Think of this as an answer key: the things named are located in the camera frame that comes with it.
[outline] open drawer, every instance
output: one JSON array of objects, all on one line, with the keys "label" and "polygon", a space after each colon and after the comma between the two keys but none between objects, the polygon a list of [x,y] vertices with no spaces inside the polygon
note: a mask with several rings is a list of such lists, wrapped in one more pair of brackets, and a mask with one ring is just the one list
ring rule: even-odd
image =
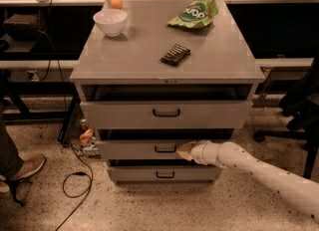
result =
[{"label": "open drawer", "polygon": [[106,160],[180,159],[176,153],[179,145],[201,139],[227,141],[233,129],[129,129],[98,133],[99,153]]},{"label": "open drawer", "polygon": [[81,102],[87,121],[96,129],[241,128],[251,105],[251,101]]}]

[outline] drawer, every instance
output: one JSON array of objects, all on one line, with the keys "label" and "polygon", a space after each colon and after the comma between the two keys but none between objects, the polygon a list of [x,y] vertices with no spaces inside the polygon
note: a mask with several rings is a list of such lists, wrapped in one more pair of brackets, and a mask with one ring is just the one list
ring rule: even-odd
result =
[{"label": "drawer", "polygon": [[108,174],[115,183],[135,182],[214,182],[221,168],[215,166],[108,166]]},{"label": "drawer", "polygon": [[179,145],[188,140],[98,141],[102,159],[177,159]]},{"label": "drawer", "polygon": [[82,102],[91,127],[99,128],[241,128],[251,101],[108,103]]},{"label": "drawer", "polygon": [[246,84],[172,84],[169,81],[155,84],[86,84],[77,86],[81,99],[108,102],[161,102],[161,101],[230,101],[246,100],[252,94],[252,83]]}]

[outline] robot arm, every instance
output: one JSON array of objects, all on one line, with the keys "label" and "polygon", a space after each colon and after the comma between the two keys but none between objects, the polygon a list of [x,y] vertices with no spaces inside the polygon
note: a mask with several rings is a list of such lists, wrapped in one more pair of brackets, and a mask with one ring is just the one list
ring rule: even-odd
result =
[{"label": "robot arm", "polygon": [[198,164],[245,172],[319,224],[318,183],[265,163],[233,142],[193,141],[178,147],[177,153]]}]

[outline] drawer cabinet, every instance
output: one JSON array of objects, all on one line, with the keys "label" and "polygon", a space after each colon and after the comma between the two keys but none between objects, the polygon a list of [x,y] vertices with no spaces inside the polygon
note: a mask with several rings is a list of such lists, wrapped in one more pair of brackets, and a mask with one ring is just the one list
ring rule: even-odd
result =
[{"label": "drawer cabinet", "polygon": [[[71,75],[116,183],[214,181],[220,169],[180,159],[176,148],[230,140],[264,81],[223,1],[212,27],[166,25],[189,1],[126,0],[126,29],[110,38],[94,28]],[[150,21],[146,10],[157,15]],[[190,55],[172,67],[160,58],[175,44]]]},{"label": "drawer cabinet", "polygon": [[213,182],[220,169],[180,159],[191,140],[230,140],[252,85],[83,85],[81,108],[115,183]]}]

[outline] chip bag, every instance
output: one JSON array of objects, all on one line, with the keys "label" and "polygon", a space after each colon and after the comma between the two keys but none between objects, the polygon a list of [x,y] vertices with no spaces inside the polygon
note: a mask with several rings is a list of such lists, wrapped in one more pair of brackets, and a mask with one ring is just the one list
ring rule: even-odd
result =
[{"label": "chip bag", "polygon": [[204,28],[212,22],[212,17],[217,13],[215,0],[194,0],[167,24],[190,29]]}]

